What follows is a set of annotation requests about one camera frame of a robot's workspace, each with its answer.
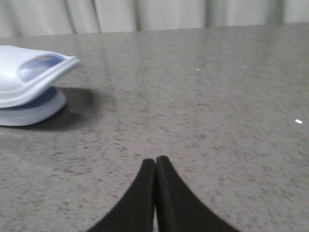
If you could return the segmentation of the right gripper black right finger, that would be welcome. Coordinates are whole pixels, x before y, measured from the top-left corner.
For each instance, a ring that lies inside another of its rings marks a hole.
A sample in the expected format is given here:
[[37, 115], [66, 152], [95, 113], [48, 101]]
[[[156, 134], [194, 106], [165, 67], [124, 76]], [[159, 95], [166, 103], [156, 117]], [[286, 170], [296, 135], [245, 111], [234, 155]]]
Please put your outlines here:
[[206, 207], [167, 156], [156, 159], [155, 206], [160, 232], [237, 232]]

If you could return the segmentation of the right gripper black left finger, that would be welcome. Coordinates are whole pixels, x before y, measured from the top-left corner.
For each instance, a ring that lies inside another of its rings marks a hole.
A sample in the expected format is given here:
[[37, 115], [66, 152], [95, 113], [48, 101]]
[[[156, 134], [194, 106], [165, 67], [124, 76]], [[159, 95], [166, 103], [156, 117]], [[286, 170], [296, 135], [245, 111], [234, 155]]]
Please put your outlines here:
[[144, 159], [122, 198], [90, 232], [152, 232], [154, 221], [155, 161]]

